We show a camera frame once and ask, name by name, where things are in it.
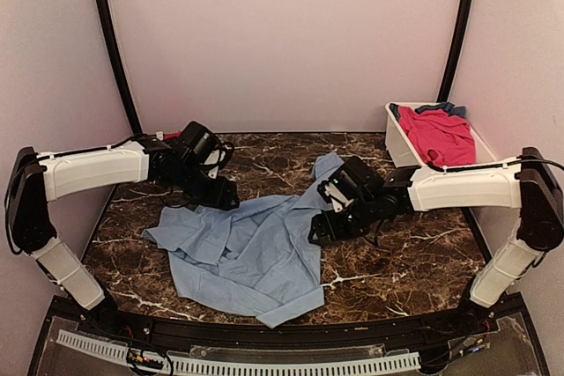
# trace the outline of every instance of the red cloth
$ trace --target red cloth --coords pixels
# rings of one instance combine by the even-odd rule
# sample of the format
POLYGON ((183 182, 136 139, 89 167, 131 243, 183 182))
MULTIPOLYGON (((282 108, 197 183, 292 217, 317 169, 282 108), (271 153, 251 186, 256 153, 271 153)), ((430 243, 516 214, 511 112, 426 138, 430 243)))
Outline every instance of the red cloth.
POLYGON ((436 166, 476 163, 476 144, 465 119, 441 109, 418 114, 410 107, 400 107, 399 113, 399 125, 423 162, 436 166))

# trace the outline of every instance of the ventilation grille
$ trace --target ventilation grille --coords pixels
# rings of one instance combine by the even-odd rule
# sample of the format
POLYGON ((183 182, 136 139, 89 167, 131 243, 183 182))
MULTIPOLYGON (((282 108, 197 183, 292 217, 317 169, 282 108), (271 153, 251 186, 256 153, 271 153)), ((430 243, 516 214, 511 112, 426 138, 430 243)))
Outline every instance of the ventilation grille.
MULTIPOLYGON (((108 343, 66 330, 59 331, 56 342, 110 363, 126 365, 127 346, 125 343, 108 343)), ((164 361, 156 353, 146 352, 145 356, 159 360, 161 363, 164 361)), ((317 365, 254 365, 196 360, 177 357, 174 354, 169 354, 169 357, 174 365, 174 374, 178 376, 360 376, 394 374, 420 368, 418 352, 317 365)), ((169 364, 166 362, 165 367, 160 372, 168 374, 168 369, 169 364)))

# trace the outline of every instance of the white wall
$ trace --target white wall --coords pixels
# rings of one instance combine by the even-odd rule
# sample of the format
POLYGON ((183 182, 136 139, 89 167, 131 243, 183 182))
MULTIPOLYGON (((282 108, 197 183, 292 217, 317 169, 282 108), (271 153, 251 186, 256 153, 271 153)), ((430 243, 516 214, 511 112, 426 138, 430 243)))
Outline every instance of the white wall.
MULTIPOLYGON (((535 145, 564 163, 564 0, 474 0, 452 100, 499 158, 535 145)), ((564 174, 554 173, 564 186, 564 174)), ((481 210, 492 247, 515 213, 481 210)), ((518 285, 531 310, 552 374, 564 368, 564 247, 518 285)))
MULTIPOLYGON (((0 0, 0 192, 21 147, 61 151, 129 134, 94 0, 0 0)), ((50 209, 78 254, 108 191, 50 209)), ((4 219, 4 210, 0 212, 4 219)), ((31 259, 14 257, 0 230, 0 374, 26 374, 55 289, 31 259)))
POLYGON ((434 100, 459 0, 111 0, 144 129, 384 130, 434 100))

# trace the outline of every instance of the white bin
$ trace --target white bin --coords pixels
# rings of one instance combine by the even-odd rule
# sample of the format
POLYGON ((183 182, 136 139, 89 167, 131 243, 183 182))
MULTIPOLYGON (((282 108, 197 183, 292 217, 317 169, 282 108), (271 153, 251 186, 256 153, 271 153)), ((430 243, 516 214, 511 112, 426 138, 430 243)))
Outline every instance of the white bin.
MULTIPOLYGON (((419 154, 413 147, 409 138, 399 126, 399 122, 390 110, 390 104, 386 104, 386 111, 388 112, 388 123, 386 125, 386 149, 390 153, 394 165, 396 167, 401 166, 427 166, 419 154)), ((424 105, 436 105, 436 103, 396 103, 398 106, 410 107, 411 109, 417 109, 424 105)), ((474 142, 476 143, 476 163, 490 163, 496 160, 492 151, 487 147, 484 140, 474 131, 471 127, 471 135, 474 137, 474 142)))

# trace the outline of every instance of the robotic arm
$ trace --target robotic arm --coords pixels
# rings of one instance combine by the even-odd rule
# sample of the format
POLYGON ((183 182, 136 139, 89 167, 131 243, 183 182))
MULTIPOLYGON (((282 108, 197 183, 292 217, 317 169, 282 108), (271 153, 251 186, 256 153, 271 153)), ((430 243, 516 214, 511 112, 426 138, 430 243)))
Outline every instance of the robotic arm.
POLYGON ((547 163, 553 162, 529 147, 518 158, 486 165, 398 168, 385 180, 353 157, 320 184, 319 194, 332 203, 333 210, 313 217, 308 240, 324 246, 357 238, 374 222, 414 211, 473 206, 521 209, 520 226, 467 290, 475 310, 487 309, 564 239, 562 190, 547 163))
POLYGON ((233 150, 196 122, 168 140, 142 135, 63 153, 36 153, 26 147, 18 154, 4 198, 11 250, 33 257, 85 310, 93 310, 109 294, 57 237, 48 202, 90 188, 158 181, 181 188, 194 203, 234 209, 239 206, 235 184, 217 176, 233 150))

